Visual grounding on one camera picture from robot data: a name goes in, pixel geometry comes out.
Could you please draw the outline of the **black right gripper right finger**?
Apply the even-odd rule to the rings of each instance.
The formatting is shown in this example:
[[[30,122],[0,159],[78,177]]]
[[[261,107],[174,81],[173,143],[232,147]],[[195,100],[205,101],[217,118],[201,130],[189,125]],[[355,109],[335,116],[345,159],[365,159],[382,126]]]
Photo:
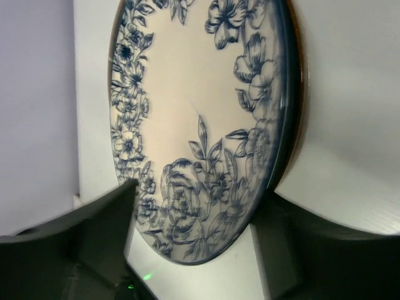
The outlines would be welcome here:
[[[399,235],[353,229],[263,193],[250,223],[268,299],[399,299]]]

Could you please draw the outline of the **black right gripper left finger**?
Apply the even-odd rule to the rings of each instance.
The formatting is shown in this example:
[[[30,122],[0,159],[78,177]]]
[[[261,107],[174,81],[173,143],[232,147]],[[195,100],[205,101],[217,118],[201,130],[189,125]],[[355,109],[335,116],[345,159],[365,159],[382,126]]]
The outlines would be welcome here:
[[[1,299],[155,299],[125,255],[137,186],[1,236]]]

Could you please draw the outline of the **dark teal blossom plate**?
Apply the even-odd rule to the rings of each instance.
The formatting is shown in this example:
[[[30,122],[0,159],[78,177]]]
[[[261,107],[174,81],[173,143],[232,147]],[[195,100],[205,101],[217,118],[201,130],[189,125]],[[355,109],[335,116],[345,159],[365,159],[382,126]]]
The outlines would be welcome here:
[[[287,106],[282,120],[281,142],[277,150],[276,163],[268,184],[270,190],[275,190],[283,182],[300,152],[308,86],[306,50],[295,5],[292,1],[278,1],[277,6],[284,40],[286,87],[283,91],[286,93],[284,100]]]

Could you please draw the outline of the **white blue floral plate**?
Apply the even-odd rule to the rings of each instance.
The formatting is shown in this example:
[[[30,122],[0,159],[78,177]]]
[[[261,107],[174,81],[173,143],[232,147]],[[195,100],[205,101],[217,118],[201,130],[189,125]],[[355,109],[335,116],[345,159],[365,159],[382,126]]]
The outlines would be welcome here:
[[[122,1],[109,57],[119,183],[139,183],[137,229],[177,264],[206,263],[244,231],[281,142],[278,1]]]

